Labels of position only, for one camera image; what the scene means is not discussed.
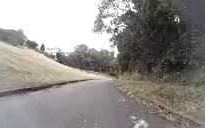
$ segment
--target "tree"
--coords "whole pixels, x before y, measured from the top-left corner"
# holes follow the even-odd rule
[[[41,51],[45,51],[45,46],[44,46],[44,44],[41,45],[40,50],[41,50]]]
[[[35,41],[27,40],[26,45],[28,48],[36,49],[38,44]]]
[[[56,58],[60,63],[80,69],[112,74],[116,68],[116,63],[113,62],[114,52],[106,49],[97,51],[94,48],[88,48],[85,44],[75,46],[75,50],[67,56],[57,53]]]
[[[24,34],[22,29],[18,29],[18,33],[20,33],[21,35],[21,39],[19,40],[20,45],[26,45],[25,43],[27,43],[27,36]]]
[[[190,30],[168,0],[103,0],[94,27],[112,35],[122,72],[183,70],[194,50]]]

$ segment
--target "distant tree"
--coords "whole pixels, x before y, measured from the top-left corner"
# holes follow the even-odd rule
[[[57,52],[56,53],[56,59],[59,63],[64,64],[66,60],[66,56],[63,52]]]
[[[44,44],[41,45],[40,50],[41,50],[41,51],[45,51],[45,46],[44,46]]]
[[[35,41],[27,40],[26,46],[31,49],[36,49],[38,44]]]
[[[114,52],[106,49],[97,51],[94,48],[88,48],[85,44],[75,46],[74,52],[66,56],[58,53],[56,58],[60,63],[65,63],[71,67],[106,72],[112,75],[115,74],[114,70],[117,67]]]
[[[5,42],[9,42],[9,36],[8,36],[7,32],[3,29],[0,29],[0,40],[5,41]]]
[[[17,32],[21,35],[21,39],[19,39],[19,44],[20,45],[26,45],[27,36],[24,34],[23,30],[18,29]]]

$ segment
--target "grass verge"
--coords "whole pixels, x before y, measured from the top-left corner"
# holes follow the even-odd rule
[[[205,124],[205,86],[133,80],[116,80],[115,85],[167,120],[183,126]]]
[[[0,42],[0,90],[83,79],[105,77],[59,64],[36,51]]]

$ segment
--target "road marking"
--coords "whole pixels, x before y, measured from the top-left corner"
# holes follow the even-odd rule
[[[133,128],[149,128],[149,124],[144,120],[139,120]]]

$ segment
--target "dry grass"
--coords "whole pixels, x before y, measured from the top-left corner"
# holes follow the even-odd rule
[[[33,50],[0,42],[0,89],[54,81],[103,78],[105,77],[61,65]]]
[[[180,86],[133,80],[117,80],[115,83],[136,99],[149,100],[148,103],[162,105],[196,121],[205,122],[205,86]]]

